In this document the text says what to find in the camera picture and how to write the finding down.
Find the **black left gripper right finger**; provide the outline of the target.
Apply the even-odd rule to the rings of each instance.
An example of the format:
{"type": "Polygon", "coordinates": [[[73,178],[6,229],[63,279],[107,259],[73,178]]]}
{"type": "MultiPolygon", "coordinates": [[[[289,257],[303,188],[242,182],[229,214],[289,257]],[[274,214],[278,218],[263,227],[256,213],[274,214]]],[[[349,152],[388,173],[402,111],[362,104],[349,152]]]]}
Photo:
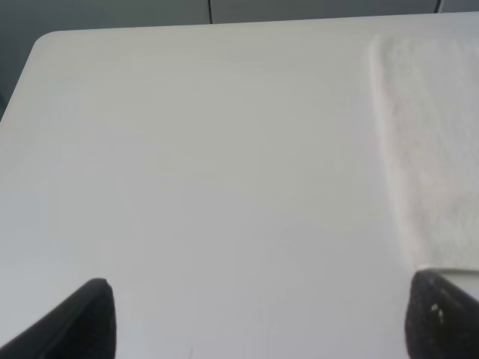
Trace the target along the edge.
{"type": "Polygon", "coordinates": [[[406,349],[410,358],[477,358],[478,300],[434,271],[417,271],[406,309],[406,349]]]}

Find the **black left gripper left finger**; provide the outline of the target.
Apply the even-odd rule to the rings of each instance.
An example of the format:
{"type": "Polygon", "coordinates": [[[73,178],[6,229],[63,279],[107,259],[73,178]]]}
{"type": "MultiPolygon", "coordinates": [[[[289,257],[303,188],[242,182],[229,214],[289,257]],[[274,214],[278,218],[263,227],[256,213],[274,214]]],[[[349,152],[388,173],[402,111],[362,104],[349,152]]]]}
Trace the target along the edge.
{"type": "Polygon", "coordinates": [[[2,358],[114,358],[117,322],[112,287],[94,278],[1,347],[2,358]]]}

